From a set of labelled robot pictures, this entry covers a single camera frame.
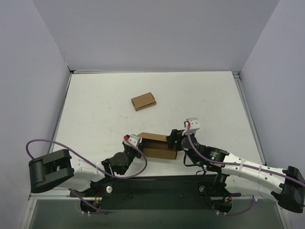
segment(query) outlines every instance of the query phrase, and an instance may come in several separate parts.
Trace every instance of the gray floor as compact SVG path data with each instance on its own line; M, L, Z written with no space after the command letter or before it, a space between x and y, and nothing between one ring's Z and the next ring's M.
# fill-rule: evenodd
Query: gray floor
M232 212L247 208L250 200L234 200ZM253 209L235 217L213 210L118 210L108 215L81 216L79 201L38 200L31 229L190 229L283 228L275 203L259 200Z

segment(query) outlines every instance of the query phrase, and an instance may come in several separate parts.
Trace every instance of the small brown box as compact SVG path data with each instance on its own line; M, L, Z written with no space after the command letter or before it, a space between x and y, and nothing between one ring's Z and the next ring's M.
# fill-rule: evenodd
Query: small brown box
M151 92L140 95L132 99L132 104L135 111L140 111L146 107L156 105L156 101Z
M177 151L168 148L165 135L143 132L138 136L142 138L143 153L145 156L173 160L177 158Z

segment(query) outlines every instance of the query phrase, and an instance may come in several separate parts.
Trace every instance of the gray wall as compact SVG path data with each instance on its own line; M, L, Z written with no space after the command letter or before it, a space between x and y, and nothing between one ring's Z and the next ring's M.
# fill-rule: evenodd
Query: gray wall
M268 165L305 175L305 1L281 0L241 71ZM304 228L304 214L291 214Z
M241 70L279 0L34 0L72 70Z
M0 224L16 229L30 193L25 144L51 138L69 71L31 0L1 1L0 31Z

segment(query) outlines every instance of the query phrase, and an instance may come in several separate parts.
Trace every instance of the open cardboard box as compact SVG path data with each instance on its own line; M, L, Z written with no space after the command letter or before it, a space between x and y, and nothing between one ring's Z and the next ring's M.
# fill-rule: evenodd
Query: open cardboard box
M167 140L165 135L157 135L150 133L140 133L138 135L142 138L143 153L147 157L155 157L162 159L176 159L177 151L168 149Z

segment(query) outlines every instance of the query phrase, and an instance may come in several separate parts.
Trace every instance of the table top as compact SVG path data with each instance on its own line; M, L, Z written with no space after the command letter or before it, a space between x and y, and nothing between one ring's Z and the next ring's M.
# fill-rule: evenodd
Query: table top
M131 98L148 92L157 105L136 112ZM126 134L169 135L191 117L200 144L262 163L231 72L73 74L56 141L95 163L123 151ZM142 176L194 175L200 168L185 167L183 156L148 158ZM125 175L143 166L136 158Z

